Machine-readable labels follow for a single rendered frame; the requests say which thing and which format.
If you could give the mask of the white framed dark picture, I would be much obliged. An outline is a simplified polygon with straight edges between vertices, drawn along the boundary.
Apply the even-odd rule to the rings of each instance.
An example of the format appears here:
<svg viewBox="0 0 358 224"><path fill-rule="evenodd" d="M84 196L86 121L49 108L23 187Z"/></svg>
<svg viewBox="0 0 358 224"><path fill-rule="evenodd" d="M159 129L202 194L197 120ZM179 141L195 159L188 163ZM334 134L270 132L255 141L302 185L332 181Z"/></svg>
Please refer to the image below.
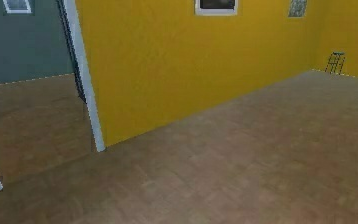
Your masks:
<svg viewBox="0 0 358 224"><path fill-rule="evenodd" d="M195 0L195 14L204 16L236 15L238 0Z"/></svg>

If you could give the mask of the black metal stool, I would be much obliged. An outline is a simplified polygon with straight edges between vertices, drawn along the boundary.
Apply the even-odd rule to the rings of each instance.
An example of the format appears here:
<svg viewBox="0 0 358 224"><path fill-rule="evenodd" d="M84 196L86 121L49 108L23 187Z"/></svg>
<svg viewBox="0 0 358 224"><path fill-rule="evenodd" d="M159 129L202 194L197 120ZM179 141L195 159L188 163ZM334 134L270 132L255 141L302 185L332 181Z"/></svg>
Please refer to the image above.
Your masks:
<svg viewBox="0 0 358 224"><path fill-rule="evenodd" d="M340 74L343 69L346 56L344 52L332 52L328 58L325 71L330 74Z"/></svg>

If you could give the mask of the grey patterned wall picture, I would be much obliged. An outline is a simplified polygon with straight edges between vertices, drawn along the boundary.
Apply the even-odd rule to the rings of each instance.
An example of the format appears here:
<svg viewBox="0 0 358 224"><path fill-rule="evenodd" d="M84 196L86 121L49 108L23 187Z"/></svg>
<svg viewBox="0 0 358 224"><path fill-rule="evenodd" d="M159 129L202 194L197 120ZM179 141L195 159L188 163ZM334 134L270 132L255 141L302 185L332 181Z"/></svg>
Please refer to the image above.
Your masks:
<svg viewBox="0 0 358 224"><path fill-rule="evenodd" d="M303 17L306 12L308 0L291 0L288 16L292 18Z"/></svg>

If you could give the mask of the white framed grey picture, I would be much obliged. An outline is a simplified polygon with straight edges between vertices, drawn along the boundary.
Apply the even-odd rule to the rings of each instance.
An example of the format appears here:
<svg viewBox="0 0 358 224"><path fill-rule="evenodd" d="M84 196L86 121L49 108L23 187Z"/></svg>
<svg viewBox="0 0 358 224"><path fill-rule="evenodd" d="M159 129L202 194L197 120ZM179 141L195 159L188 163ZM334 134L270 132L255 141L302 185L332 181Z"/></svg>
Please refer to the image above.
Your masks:
<svg viewBox="0 0 358 224"><path fill-rule="evenodd" d="M32 9L29 0L3 0L8 14L31 14Z"/></svg>

